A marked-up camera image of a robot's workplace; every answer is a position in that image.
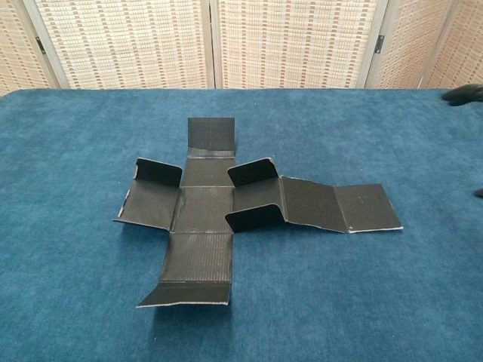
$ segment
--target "blue carpet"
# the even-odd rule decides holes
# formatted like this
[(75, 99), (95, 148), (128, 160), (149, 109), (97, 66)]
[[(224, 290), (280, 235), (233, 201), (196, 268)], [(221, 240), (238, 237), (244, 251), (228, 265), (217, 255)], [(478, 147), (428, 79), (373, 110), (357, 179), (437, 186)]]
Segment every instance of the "blue carpet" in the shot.
[[(483, 104), (441, 90), (25, 90), (0, 98), (0, 360), (481, 360)], [(110, 220), (189, 116), (237, 162), (382, 183), (402, 232), (237, 234), (229, 307), (138, 310), (168, 233)]]

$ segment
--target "black object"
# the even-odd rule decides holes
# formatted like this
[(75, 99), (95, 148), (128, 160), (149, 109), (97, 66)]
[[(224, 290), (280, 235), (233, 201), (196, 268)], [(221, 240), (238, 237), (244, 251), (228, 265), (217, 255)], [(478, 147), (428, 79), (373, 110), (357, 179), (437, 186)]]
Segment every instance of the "black object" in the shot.
[(455, 88), (441, 96), (450, 106), (462, 106), (475, 101), (483, 101), (483, 84), (467, 84)]
[(381, 185), (283, 177), (270, 158), (235, 167), (234, 118), (189, 118), (182, 173), (138, 158), (115, 218), (170, 232), (158, 285), (138, 307), (227, 305), (233, 232), (280, 222), (338, 232), (402, 229)]

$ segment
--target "woven panel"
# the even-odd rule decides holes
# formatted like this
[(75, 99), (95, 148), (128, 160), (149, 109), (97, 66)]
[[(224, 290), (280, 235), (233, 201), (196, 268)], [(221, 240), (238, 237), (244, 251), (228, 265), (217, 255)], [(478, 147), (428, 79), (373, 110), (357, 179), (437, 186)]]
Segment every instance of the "woven panel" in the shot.
[(197, 0), (35, 2), (71, 87), (207, 87)]
[(384, 41), (376, 88), (417, 88), (449, 0), (402, 0)]
[(223, 87), (354, 87), (376, 0), (219, 0)]
[(460, 0), (446, 34), (427, 86), (483, 84), (483, 0)]
[(11, 0), (0, 0), (0, 96), (49, 87), (44, 70)]

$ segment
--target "blue tablecloth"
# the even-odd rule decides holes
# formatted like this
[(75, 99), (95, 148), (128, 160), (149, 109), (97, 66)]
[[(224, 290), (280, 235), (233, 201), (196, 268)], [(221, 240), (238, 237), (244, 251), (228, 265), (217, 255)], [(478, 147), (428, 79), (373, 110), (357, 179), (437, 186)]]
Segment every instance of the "blue tablecloth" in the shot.
[[(0, 99), (0, 360), (481, 360), (483, 104), (441, 90), (25, 90)], [(235, 235), (225, 306), (136, 309), (168, 233), (116, 216), (137, 157), (184, 165), (189, 116), (237, 163), (382, 183), (401, 232)]]

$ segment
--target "table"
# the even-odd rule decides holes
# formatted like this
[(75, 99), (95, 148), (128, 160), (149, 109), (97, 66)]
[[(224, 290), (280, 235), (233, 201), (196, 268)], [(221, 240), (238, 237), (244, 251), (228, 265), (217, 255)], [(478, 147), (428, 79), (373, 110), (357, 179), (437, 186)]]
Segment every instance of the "table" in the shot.
[[(443, 90), (22, 90), (0, 99), (0, 360), (479, 360), (483, 104)], [(382, 183), (405, 229), (235, 235), (228, 307), (135, 306), (168, 233), (110, 220), (137, 157), (183, 167), (189, 116), (237, 163)]]

